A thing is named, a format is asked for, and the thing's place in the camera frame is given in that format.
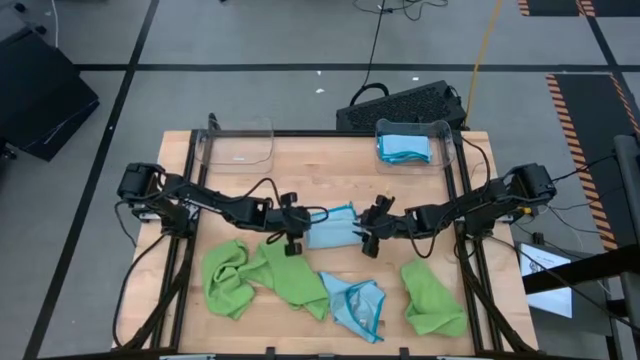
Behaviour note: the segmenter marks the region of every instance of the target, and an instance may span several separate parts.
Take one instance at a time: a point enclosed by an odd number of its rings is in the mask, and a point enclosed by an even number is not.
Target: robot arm
[[[518,207],[545,205],[556,195],[556,188],[544,166],[527,164],[515,167],[501,178],[441,205],[407,208],[404,215],[388,214],[395,198],[378,195],[375,205],[360,217],[362,252],[378,256],[380,239],[402,237],[424,239],[436,235],[451,222],[465,217],[466,233],[488,234],[501,216]]]
[[[156,164],[129,164],[117,194],[134,211],[157,214],[162,232],[171,236],[190,235],[192,215],[185,205],[220,214],[239,229],[284,232],[289,242],[285,247],[287,256],[302,253],[301,245],[294,240],[302,238],[311,226],[309,211],[303,206],[293,206],[297,201],[296,193],[280,196],[280,208],[275,209],[271,198],[228,197],[191,183],[180,175],[166,173]]]

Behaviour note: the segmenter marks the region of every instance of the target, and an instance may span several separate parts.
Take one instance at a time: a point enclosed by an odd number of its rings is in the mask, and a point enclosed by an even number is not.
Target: folded blue cloth
[[[329,309],[336,324],[343,325],[368,342],[384,340],[378,336],[378,320],[385,294],[373,280],[350,284],[321,272],[329,293]]]
[[[427,136],[382,135],[378,137],[380,159],[390,164],[408,161],[431,162],[433,152]]]
[[[311,221],[324,218],[324,212],[311,214]],[[343,205],[329,210],[327,220],[313,224],[305,234],[307,248],[323,249],[347,245],[362,244],[362,239],[354,231],[360,231],[356,222],[356,211],[353,204]]]

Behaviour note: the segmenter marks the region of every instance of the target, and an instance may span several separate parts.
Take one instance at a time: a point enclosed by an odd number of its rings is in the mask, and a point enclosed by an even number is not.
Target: transparent container
[[[386,135],[393,135],[393,138],[383,138]],[[421,142],[420,137],[424,137],[424,142]],[[398,162],[389,160],[390,154],[400,154],[404,150],[412,150],[412,153],[415,151],[425,156],[420,159],[411,156],[406,160],[397,160]],[[451,127],[443,120],[423,124],[380,119],[376,123],[375,151],[376,170],[381,174],[435,175],[450,165],[456,156]]]
[[[223,129],[211,114],[207,128],[198,132],[196,159],[209,164],[209,173],[270,172],[274,154],[271,119],[254,118],[225,126]]]

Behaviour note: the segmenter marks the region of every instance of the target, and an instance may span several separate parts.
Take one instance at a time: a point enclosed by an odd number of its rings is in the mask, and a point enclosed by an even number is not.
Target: clear plastic bin
[[[423,136],[431,151],[431,159],[391,164],[382,160],[380,137],[384,135]],[[396,123],[380,119],[376,123],[376,170],[381,174],[429,175],[440,173],[456,156],[451,128],[446,121],[432,123]]]
[[[196,159],[208,160],[210,173],[263,174],[271,171],[274,154],[271,119],[238,121],[223,129],[210,115],[207,125],[198,133]],[[209,139],[212,139],[211,149],[207,149]]]

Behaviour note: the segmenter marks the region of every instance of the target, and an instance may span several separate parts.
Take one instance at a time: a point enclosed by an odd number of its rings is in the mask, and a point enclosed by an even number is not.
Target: black box
[[[0,137],[50,161],[98,106],[73,64],[38,35],[0,43]]]

